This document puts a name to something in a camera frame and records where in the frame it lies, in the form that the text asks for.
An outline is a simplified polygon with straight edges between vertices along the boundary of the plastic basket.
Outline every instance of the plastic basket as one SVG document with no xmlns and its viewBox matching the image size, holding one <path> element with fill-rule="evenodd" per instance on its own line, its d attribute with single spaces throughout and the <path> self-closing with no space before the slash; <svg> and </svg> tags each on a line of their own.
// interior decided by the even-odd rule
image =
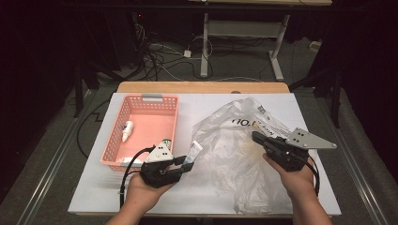
<svg viewBox="0 0 398 225">
<path fill-rule="evenodd" d="M 112 170 L 124 172 L 132 158 L 142 149 L 158 145 L 163 139 L 171 140 L 173 151 L 178 112 L 178 96 L 156 94 L 126 94 L 115 119 L 101 163 Z M 122 142 L 122 130 L 127 121 L 134 127 L 131 135 Z M 139 156 L 132 168 L 141 168 L 148 154 Z"/>
</svg>

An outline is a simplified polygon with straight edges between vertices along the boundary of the table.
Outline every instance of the table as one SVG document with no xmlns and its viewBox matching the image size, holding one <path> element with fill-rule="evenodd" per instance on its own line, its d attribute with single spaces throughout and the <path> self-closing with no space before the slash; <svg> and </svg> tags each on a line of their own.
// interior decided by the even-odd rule
<svg viewBox="0 0 398 225">
<path fill-rule="evenodd" d="M 100 163 L 103 147 L 107 141 L 111 126 L 117 115 L 118 105 L 124 93 L 178 93 L 180 106 L 176 127 L 174 155 L 186 155 L 191 141 L 191 128 L 200 120 L 198 111 L 207 115 L 217 110 L 224 103 L 232 99 L 248 96 L 267 102 L 267 107 L 276 112 L 282 121 L 288 120 L 289 125 L 306 128 L 293 94 L 288 93 L 284 83 L 266 82 L 123 82 L 114 94 L 108 112 L 105 115 L 99 135 L 93 146 L 89 159 L 85 165 L 81 180 L 69 206 L 69 212 L 78 215 L 109 215 L 118 211 L 118 189 L 122 172 L 113 172 L 106 165 Z M 204 98 L 208 103 L 195 101 L 193 107 L 188 104 L 192 100 Z M 319 199 L 331 215 L 341 214 L 337 202 L 332 194 L 329 180 L 326 177 L 319 157 L 317 164 L 321 173 L 321 191 Z M 237 214 L 233 209 L 234 198 L 231 193 L 218 195 L 206 178 L 204 171 L 198 171 L 200 163 L 196 164 L 191 172 L 186 173 L 181 181 L 167 191 L 158 204 L 150 210 L 148 216 L 162 217 L 245 217 Z M 205 182 L 192 185 L 192 178 L 205 176 Z M 263 217 L 290 217 L 291 213 L 274 213 Z"/>
<path fill-rule="evenodd" d="M 331 0 L 207 0 L 210 3 L 226 3 L 226 4 L 256 4 L 256 5 L 304 5 L 304 6 L 330 6 Z M 286 31 L 290 15 L 284 15 L 281 22 L 242 22 L 242 21 L 219 21 L 210 20 L 208 13 L 205 13 L 204 31 L 203 31 L 203 50 L 201 61 L 201 77 L 207 77 L 208 57 L 211 55 L 208 50 L 208 36 L 234 36 L 234 37 L 254 37 L 254 38 L 277 38 L 275 49 L 269 51 L 269 60 L 274 71 L 277 81 L 284 80 L 281 67 L 278 62 L 278 53 L 283 42 L 284 32 Z"/>
</svg>

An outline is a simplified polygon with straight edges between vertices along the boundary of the plastic bag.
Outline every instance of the plastic bag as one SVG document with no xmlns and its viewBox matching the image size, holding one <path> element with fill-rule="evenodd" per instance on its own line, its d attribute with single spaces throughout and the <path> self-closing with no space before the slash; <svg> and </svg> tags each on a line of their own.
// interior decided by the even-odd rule
<svg viewBox="0 0 398 225">
<path fill-rule="evenodd" d="M 291 213 L 280 176 L 263 160 L 263 147 L 252 140 L 255 130 L 281 137 L 290 132 L 252 97 L 224 105 L 193 127 L 192 142 L 203 148 L 196 160 L 211 166 L 217 189 L 234 191 L 237 213 Z"/>
</svg>

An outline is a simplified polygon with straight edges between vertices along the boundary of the dark background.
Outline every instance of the dark background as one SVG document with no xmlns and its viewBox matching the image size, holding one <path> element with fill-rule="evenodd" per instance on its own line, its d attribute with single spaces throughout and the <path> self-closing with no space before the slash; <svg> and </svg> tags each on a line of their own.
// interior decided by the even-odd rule
<svg viewBox="0 0 398 225">
<path fill-rule="evenodd" d="M 86 12 L 84 16 L 50 0 L 9 1 L 0 7 L 1 200 L 39 142 L 51 118 L 65 104 L 74 71 L 86 60 L 112 70 L 135 62 L 134 34 L 126 13 Z M 342 86 L 376 151 L 397 179 L 394 142 L 398 47 L 393 1 L 334 1 L 339 7 L 370 4 L 361 15 L 292 16 L 285 40 L 324 40 L 309 76 L 331 62 L 342 71 Z M 147 13 L 148 30 L 189 43 L 202 29 L 202 16 Z M 84 80 L 94 83 L 95 71 Z M 333 76 L 310 85 L 330 90 Z"/>
</svg>

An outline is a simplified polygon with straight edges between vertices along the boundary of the crumpled plastic bag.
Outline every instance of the crumpled plastic bag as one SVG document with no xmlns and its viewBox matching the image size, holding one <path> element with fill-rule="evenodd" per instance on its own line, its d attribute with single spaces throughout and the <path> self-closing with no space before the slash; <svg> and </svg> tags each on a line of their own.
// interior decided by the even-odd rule
<svg viewBox="0 0 398 225">
<path fill-rule="evenodd" d="M 252 132 L 260 130 L 282 137 L 290 132 L 254 98 L 232 101 L 193 127 L 192 141 L 203 147 L 196 160 L 211 166 L 219 191 L 234 192 L 237 213 L 291 213 L 280 176 L 262 158 L 264 148 L 252 140 Z"/>
</svg>

